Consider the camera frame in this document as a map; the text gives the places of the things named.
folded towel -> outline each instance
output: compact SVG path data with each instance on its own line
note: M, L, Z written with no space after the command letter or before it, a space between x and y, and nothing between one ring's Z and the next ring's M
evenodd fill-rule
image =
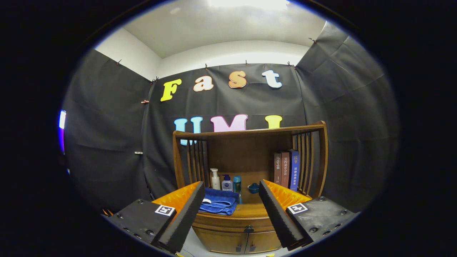
M202 204L215 207L225 208L230 207L238 199L238 194L231 191L222 191L212 188L205 188L205 199L211 201L211 203L204 202Z
M199 211L200 212L209 212L209 213L215 213L215 214L222 214L222 215L232 215L232 213L235 211L236 208L236 202L226 208L215 208L211 206L206 206L206 205L201 205Z
M203 202L200 205L200 211L231 215L235 211L238 194L231 191L205 188L205 199L209 199L211 203Z

white wall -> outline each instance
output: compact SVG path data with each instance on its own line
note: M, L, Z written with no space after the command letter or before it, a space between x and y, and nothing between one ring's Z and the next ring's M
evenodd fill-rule
M134 35L121 28L95 47L95 50L119 61L148 80L155 79L160 58Z
M278 41L231 41L190 49L161 59L143 42L121 28L95 47L95 50L148 80L205 67L243 64L296 65L309 49L307 46Z
M208 67L248 63L296 65L309 49L307 46L278 41L231 41L206 45L162 59L157 76L163 78L180 72Z

colorful letter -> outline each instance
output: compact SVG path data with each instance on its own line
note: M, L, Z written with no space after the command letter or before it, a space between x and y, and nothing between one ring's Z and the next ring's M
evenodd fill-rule
M229 125L225 122L222 116L215 116L211 118L211 122L214 125L214 132L224 131L240 131L246 130L246 120L248 116L246 114L238 114L233 118L232 124Z
M195 80L194 91L210 90L214 87L213 79L210 76L203 76Z
M234 71L230 73L230 75L228 76L228 78L230 79L228 85L231 88L241 88L245 86L247 83L244 77L246 77L246 73L244 71Z
M279 128L279 123L282 121L282 117L278 115L268 115L265 117L265 120L268 122L269 129Z
M194 124L194 133L200 133L200 123L202 122L202 117L192 117L191 122ZM174 121L176 125L176 130L184 132L186 130L187 119L180 118ZM181 145L187 145L187 140L181 139Z
M281 82L277 82L276 78L279 78L278 73L274 73L272 70L267 70L266 72L262 73L262 76L266 77L266 82L269 86L278 88L282 86Z
M176 92L178 85L181 85L181 79L164 83L164 95L160 99L161 102L170 100L172 98L171 94Z

wooden cabinet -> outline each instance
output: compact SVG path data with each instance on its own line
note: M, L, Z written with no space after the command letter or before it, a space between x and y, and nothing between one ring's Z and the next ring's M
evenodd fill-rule
M314 170L313 134L319 137L319 164ZM261 179L273 181L275 151L295 149L300 154L298 191L313 198L324 188L327 172L327 127L320 121L307 126L229 132L173 133L173 158L178 188L203 181L211 186L209 168L223 174L241 176L242 204L232 215L199 212L192 227L209 251L224 253L267 252L281 247L259 194L247 186ZM310 192L313 177L314 191Z
M244 253L268 252L281 248L276 232L249 233Z
M248 234L215 232L198 228L193 229L208 251L237 254L245 253Z
M281 248L276 232L225 233L193 228L203 245L211 252L259 253Z

white ceiling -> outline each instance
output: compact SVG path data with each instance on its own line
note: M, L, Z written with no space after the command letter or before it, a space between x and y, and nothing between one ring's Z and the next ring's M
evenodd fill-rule
M192 48L238 40L311 46L313 42L308 38L315 39L325 24L324 19L293 2L287 4L286 10L265 10L210 6L208 1L211 0L168 2L132 20L124 29L166 58Z

